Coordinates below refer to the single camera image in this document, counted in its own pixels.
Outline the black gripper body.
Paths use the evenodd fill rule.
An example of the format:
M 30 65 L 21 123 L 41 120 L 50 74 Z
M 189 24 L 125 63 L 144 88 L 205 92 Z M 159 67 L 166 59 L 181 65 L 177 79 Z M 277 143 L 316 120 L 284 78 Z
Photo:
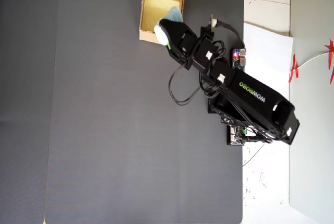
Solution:
M 171 48 L 172 59 L 177 61 L 180 65 L 184 65 L 186 70 L 189 70 L 193 63 L 193 55 L 195 47 L 197 46 L 198 37 L 187 26 L 187 31 L 182 36 L 182 40 L 177 48 Z

